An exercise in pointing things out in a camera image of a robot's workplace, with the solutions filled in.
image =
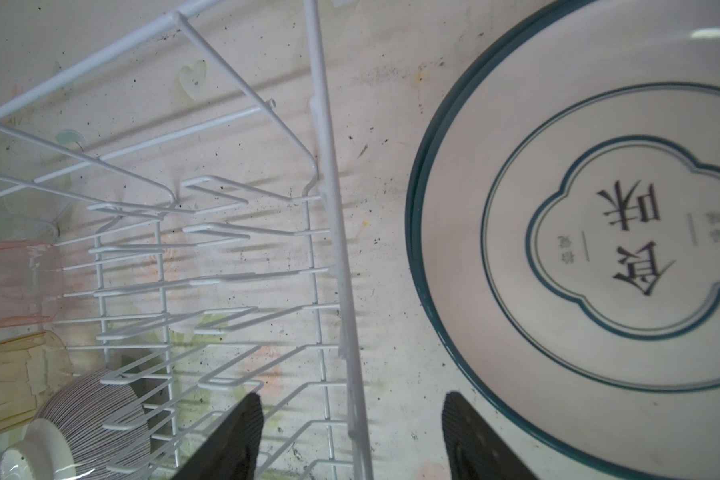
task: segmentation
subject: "plate rim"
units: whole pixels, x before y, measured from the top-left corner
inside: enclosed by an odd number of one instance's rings
[[[424,272],[421,242],[424,192],[426,191],[429,173],[438,149],[440,148],[440,144],[450,128],[451,123],[461,110],[461,107],[464,106],[472,92],[474,92],[489,73],[519,46],[526,43],[527,40],[538,32],[555,23],[557,20],[560,20],[562,17],[596,1],[597,0],[557,0],[526,17],[480,54],[477,60],[462,73],[451,90],[445,95],[424,132],[422,142],[414,158],[411,176],[408,181],[408,192],[404,211],[405,246],[408,254],[408,264],[410,265],[414,286],[422,302],[424,312],[426,312],[432,327],[438,334],[440,341],[448,351],[451,359],[454,360],[456,366],[464,376],[467,377],[472,386],[480,391],[480,394],[486,398],[494,408],[499,410],[502,415],[511,420],[512,423],[546,446],[605,474],[628,478],[630,480],[679,480],[677,478],[654,475],[620,466],[585,453],[546,433],[504,403],[470,368],[456,348],[456,345],[451,341],[434,306]]]

